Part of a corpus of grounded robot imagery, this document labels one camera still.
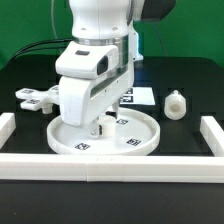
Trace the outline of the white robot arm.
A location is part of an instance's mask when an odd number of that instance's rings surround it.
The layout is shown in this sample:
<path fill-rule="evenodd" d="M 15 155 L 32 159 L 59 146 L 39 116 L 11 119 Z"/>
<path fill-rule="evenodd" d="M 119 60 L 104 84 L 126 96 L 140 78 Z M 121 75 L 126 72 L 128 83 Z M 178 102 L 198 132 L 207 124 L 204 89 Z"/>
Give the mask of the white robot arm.
<path fill-rule="evenodd" d="M 118 113 L 119 99 L 134 82 L 134 21 L 158 22 L 176 0 L 69 0 L 72 36 L 55 63 L 64 123 L 101 134 L 99 117 Z"/>

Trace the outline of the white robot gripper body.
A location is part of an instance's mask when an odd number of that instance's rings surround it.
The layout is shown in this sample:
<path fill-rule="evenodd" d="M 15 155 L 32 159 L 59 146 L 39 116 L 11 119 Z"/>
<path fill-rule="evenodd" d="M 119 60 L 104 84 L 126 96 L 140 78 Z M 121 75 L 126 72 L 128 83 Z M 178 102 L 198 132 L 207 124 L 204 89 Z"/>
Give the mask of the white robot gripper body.
<path fill-rule="evenodd" d="M 60 114 L 64 123 L 86 126 L 117 102 L 134 82 L 130 61 L 117 76 L 105 73 L 95 80 L 62 76 L 59 82 Z"/>

